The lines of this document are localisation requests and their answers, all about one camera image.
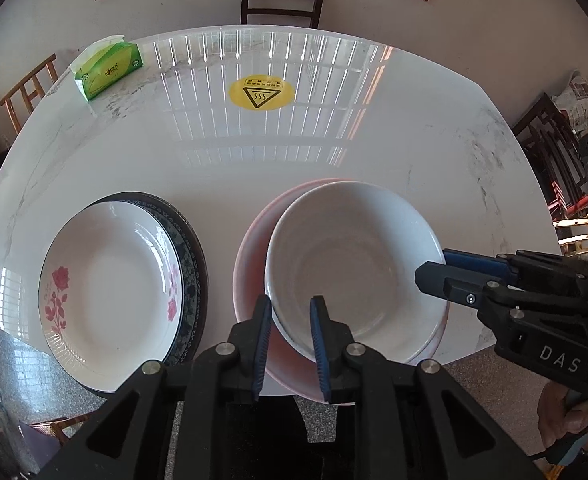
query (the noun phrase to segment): wall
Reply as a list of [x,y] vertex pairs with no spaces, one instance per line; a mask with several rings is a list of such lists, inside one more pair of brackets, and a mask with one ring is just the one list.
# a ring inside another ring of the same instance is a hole
[[[55,52],[60,72],[88,43],[237,23],[240,0],[6,0],[0,98]],[[588,19],[574,0],[325,0],[321,28],[391,44],[478,82],[514,123],[571,70],[588,79]],[[0,150],[14,131],[0,107]]]

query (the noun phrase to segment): hand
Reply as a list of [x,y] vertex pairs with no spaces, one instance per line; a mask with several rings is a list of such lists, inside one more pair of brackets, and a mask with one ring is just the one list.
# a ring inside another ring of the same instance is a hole
[[[553,381],[542,389],[538,400],[538,431],[545,447],[567,433],[579,433],[588,426],[588,400],[567,411],[564,399],[568,391],[566,386]],[[588,449],[588,442],[583,448]]]

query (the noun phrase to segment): black plate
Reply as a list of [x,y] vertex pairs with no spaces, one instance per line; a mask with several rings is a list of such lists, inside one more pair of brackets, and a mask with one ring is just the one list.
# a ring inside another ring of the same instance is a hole
[[150,213],[169,235],[183,275],[183,307],[176,337],[163,360],[172,366],[194,358],[207,317],[208,279],[203,249],[194,229],[173,205],[162,198],[138,191],[115,193],[97,202],[128,202]]

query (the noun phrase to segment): gray speckled floor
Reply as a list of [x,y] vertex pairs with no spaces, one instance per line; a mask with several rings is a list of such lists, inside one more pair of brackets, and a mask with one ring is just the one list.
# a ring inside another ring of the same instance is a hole
[[[480,402],[527,454],[542,450],[536,405],[546,380],[487,349],[446,369]],[[95,410],[103,399],[77,384],[49,355],[0,330],[0,397],[25,422]],[[336,408],[297,397],[311,442],[332,441]]]

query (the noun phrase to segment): oval yellow sticker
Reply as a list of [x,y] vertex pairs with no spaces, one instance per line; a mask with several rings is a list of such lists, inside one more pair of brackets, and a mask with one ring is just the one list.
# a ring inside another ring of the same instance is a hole
[[248,110],[275,110],[294,100],[294,88],[275,75],[250,75],[232,84],[229,97]]

